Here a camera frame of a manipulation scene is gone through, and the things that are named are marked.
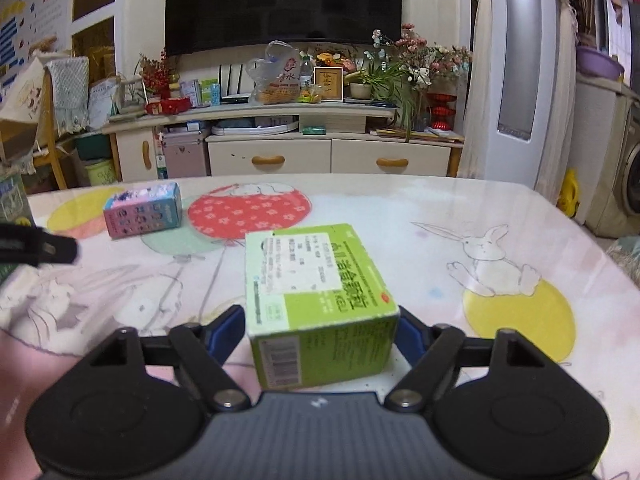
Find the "green medicine box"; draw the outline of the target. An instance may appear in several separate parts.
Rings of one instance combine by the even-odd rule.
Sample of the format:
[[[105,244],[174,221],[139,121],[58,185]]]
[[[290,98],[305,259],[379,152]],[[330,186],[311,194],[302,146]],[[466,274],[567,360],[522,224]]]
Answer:
[[[398,304],[349,224],[245,237],[246,333],[262,388],[311,388],[381,373]]]

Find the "small pink blue box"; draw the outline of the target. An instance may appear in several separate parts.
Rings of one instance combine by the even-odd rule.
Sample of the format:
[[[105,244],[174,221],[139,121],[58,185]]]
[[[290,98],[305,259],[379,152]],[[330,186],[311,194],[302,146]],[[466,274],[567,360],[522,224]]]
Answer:
[[[178,229],[182,223],[182,200],[177,183],[120,192],[103,206],[103,217],[112,240]]]

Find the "cardboard box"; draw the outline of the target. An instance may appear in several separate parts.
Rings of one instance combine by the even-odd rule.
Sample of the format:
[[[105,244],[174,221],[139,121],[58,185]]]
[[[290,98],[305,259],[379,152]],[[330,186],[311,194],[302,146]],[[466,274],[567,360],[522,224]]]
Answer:
[[[1,284],[21,264],[37,262],[36,232],[22,176],[1,176]]]

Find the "green trash bin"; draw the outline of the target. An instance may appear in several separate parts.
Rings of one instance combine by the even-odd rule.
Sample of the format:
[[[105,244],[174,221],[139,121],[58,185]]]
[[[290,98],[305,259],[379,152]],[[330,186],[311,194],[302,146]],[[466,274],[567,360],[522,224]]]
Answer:
[[[111,159],[87,160],[85,170],[91,186],[109,185],[117,182],[114,162]]]

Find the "wooden chair with cover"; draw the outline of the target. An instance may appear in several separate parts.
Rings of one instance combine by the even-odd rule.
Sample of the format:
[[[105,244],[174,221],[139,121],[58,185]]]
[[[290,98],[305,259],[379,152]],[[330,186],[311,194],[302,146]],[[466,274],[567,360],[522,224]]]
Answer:
[[[56,184],[68,188],[58,144],[89,127],[89,60],[35,52],[9,86],[1,105],[1,171],[36,172],[35,152],[46,150]]]

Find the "yellow detergent bottle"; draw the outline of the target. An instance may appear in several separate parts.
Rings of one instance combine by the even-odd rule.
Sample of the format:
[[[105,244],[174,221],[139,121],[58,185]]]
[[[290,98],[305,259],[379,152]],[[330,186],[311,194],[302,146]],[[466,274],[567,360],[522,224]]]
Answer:
[[[580,188],[575,168],[566,170],[556,206],[568,218],[576,217],[580,204]]]

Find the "red gift box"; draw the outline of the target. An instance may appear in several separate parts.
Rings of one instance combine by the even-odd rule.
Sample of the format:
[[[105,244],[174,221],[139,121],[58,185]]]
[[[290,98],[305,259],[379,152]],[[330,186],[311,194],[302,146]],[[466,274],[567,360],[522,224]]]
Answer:
[[[145,113],[148,115],[179,115],[192,107],[189,98],[170,98],[150,101],[145,105]]]

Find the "white tv cabinet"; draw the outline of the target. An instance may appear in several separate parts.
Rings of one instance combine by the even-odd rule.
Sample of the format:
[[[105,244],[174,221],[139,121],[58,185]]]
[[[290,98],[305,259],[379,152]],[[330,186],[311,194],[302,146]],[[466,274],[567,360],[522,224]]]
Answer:
[[[157,137],[167,127],[223,119],[292,116],[287,133],[213,134],[206,138],[209,173],[246,174],[408,174],[453,177],[463,143],[397,134],[392,108],[364,104],[221,105],[175,116],[145,116],[115,122],[102,130],[111,140],[122,180],[141,182],[158,174]]]

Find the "red berry bouquet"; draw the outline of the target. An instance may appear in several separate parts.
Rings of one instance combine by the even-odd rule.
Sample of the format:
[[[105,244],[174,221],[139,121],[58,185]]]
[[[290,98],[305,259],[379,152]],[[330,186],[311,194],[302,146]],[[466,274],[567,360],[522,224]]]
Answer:
[[[140,55],[137,73],[143,80],[146,92],[160,100],[170,99],[172,87],[179,81],[175,63],[165,48],[160,50],[158,58]]]

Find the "red vase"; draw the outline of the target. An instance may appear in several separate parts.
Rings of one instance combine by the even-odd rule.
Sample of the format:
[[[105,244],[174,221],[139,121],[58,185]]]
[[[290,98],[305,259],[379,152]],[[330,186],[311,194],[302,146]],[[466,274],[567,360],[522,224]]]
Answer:
[[[430,104],[431,127],[438,130],[451,130],[456,116],[454,103],[457,97],[453,94],[430,92],[427,95]]]

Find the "plastic bag with snacks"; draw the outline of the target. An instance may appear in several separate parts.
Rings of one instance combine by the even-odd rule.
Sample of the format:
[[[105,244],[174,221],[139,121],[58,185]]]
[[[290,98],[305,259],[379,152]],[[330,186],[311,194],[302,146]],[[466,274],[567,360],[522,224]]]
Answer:
[[[246,73],[254,82],[250,104],[286,104],[298,99],[300,54],[290,44],[271,41],[262,58],[247,63]]]

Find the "framed picture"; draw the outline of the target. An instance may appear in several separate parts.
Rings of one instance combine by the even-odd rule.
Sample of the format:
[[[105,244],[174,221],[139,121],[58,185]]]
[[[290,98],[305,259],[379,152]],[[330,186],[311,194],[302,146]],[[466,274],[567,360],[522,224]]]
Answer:
[[[341,67],[316,66],[314,84],[320,88],[323,101],[344,100],[344,70]]]

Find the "black television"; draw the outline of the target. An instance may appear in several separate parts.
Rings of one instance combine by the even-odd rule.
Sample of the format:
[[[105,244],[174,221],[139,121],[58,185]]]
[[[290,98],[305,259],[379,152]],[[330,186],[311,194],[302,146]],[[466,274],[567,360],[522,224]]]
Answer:
[[[402,0],[166,0],[169,55],[228,47],[327,41],[368,44],[398,32]]]

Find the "purple basin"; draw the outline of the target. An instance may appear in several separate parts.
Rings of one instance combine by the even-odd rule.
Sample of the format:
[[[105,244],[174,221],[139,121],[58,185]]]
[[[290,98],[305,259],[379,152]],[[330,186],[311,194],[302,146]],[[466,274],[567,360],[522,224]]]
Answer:
[[[624,68],[614,58],[598,49],[586,46],[576,48],[577,69],[591,77],[605,78],[616,81],[623,75]]]

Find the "white tower air conditioner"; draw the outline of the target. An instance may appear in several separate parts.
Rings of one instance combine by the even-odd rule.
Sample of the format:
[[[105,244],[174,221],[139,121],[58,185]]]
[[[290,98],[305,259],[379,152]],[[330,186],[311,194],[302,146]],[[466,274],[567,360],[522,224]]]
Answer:
[[[484,178],[533,188],[540,175],[559,51],[559,0],[491,0]]]

